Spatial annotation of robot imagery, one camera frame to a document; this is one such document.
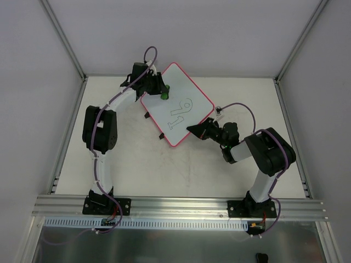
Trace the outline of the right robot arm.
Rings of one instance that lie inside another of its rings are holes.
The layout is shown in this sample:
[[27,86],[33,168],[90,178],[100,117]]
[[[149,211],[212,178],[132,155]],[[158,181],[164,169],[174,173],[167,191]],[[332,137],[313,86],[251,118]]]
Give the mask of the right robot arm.
[[223,158],[230,164],[252,157],[258,167],[253,186],[241,201],[227,201],[230,218],[276,219],[279,210],[271,193],[278,178],[296,161],[294,149],[273,128],[267,128],[239,140],[235,122],[222,127],[213,118],[188,126],[187,131],[201,140],[211,139],[220,145]]

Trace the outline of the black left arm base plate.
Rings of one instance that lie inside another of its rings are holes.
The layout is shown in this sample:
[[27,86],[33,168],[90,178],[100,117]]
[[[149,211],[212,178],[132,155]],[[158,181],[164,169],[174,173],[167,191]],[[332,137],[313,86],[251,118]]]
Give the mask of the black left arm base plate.
[[116,215],[121,215],[120,209],[122,210],[122,215],[129,216],[131,209],[131,199],[129,198],[115,198],[112,201],[106,196],[99,197],[98,199],[86,197],[84,200],[84,205],[82,209],[82,214],[84,215],[112,215],[117,209]]

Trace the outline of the pink framed whiteboard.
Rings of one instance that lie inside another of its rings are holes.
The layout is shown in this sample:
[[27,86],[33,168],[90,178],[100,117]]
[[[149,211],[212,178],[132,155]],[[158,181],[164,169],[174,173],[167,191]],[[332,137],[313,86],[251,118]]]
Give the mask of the pink framed whiteboard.
[[169,98],[144,94],[140,102],[172,147],[178,146],[188,135],[188,126],[203,122],[215,108],[211,99],[175,62],[162,73],[169,86]]

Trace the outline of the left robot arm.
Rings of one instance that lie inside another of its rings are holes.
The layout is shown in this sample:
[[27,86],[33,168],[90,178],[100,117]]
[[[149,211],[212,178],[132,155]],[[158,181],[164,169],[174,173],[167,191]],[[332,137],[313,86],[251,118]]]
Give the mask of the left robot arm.
[[103,107],[88,106],[85,112],[82,140],[93,160],[93,185],[84,200],[84,215],[110,215],[123,210],[114,199],[110,153],[117,144],[117,114],[138,101],[145,93],[168,98],[169,87],[152,61],[136,62],[121,90]]

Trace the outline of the green bone-shaped eraser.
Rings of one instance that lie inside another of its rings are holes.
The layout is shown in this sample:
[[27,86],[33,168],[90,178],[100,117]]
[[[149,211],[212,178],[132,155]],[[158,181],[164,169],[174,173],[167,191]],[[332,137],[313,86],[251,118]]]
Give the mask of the green bone-shaped eraser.
[[161,88],[161,96],[160,96],[160,98],[162,100],[168,100],[169,99],[169,90],[170,90],[170,86],[169,85],[164,85]]

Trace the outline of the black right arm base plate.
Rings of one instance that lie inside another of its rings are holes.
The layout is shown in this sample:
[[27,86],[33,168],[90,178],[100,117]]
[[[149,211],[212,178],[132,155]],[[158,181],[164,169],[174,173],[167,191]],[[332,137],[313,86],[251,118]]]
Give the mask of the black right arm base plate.
[[277,217],[275,203],[272,200],[267,200],[263,203],[250,203],[244,200],[227,201],[227,211],[230,218],[263,218],[268,219]]

